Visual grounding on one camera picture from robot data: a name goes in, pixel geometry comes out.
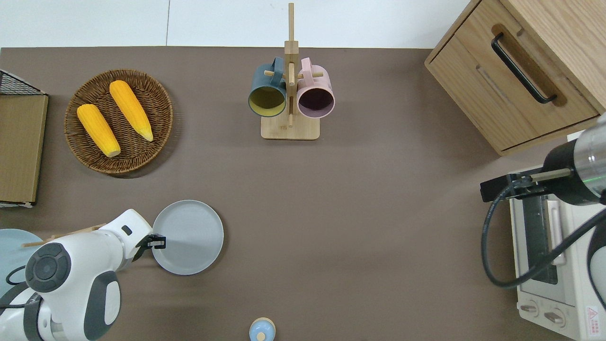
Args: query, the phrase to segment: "brown table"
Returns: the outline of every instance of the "brown table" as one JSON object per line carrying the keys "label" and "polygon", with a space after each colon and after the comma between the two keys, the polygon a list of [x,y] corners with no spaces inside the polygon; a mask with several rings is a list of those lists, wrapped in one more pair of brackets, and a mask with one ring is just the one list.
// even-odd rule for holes
{"label": "brown table", "polygon": [[[46,238],[128,208],[150,223],[170,203],[203,201],[225,244],[183,277],[147,254],[118,274],[122,310],[104,340],[248,340],[267,316],[277,340],[559,340],[518,316],[515,291],[480,261],[488,204],[479,183],[542,162],[562,141],[499,158],[423,66],[429,50],[301,49],[336,97],[316,141],[269,141],[247,107],[255,67],[283,49],[2,49],[0,67],[50,95],[38,205],[0,211],[0,228]],[[108,69],[160,81],[175,128],[130,178],[87,169],[63,134],[73,93]],[[491,238],[513,275],[506,206]]]}

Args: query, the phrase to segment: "warning label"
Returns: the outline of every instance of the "warning label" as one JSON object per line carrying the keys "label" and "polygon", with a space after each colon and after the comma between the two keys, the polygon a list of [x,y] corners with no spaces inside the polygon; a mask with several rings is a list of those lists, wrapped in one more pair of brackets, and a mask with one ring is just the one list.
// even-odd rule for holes
{"label": "warning label", "polygon": [[589,336],[600,336],[600,316],[597,306],[587,306],[587,328]]}

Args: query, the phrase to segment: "white floor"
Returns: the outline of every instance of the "white floor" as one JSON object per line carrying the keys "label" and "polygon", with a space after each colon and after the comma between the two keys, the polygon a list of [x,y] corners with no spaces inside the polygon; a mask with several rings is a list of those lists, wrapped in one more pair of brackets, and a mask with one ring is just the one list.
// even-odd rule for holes
{"label": "white floor", "polygon": [[0,47],[433,48],[469,0],[1,0]]}

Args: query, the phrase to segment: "black drawer handle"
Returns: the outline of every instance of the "black drawer handle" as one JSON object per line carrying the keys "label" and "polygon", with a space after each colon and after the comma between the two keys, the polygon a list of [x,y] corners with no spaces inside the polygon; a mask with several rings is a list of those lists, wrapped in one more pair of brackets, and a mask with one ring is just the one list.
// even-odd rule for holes
{"label": "black drawer handle", "polygon": [[524,75],[524,73],[522,72],[522,70],[520,70],[520,68],[516,65],[516,63],[513,62],[513,60],[511,60],[511,58],[509,58],[507,53],[505,53],[505,50],[503,50],[503,48],[499,45],[499,39],[501,39],[502,37],[503,37],[503,33],[501,32],[495,36],[495,38],[492,40],[492,43],[490,45],[492,46],[492,48],[493,48],[494,52],[497,54],[497,56],[499,56],[499,58],[505,63],[507,68],[509,68],[509,70],[520,81],[520,83],[522,83],[522,85],[526,88],[526,90],[528,90],[528,92],[530,92],[532,97],[534,99],[536,99],[537,102],[546,104],[546,103],[549,103],[549,102],[555,100],[558,97],[557,95],[553,95],[549,98],[543,97],[543,95],[541,95],[541,93],[530,82],[530,80],[526,77],[526,75]]}

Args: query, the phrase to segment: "oven glass window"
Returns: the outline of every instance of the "oven glass window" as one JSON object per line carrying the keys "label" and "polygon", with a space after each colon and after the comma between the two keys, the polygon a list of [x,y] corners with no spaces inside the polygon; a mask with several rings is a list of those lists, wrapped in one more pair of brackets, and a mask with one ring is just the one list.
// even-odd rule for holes
{"label": "oven glass window", "polygon": [[[526,232],[526,250],[528,252],[528,267],[535,265],[541,257],[548,254],[549,246],[549,216],[547,215],[547,197],[525,198],[522,201],[524,208],[524,225]],[[558,270],[550,264],[533,280],[548,284],[558,284]]]}

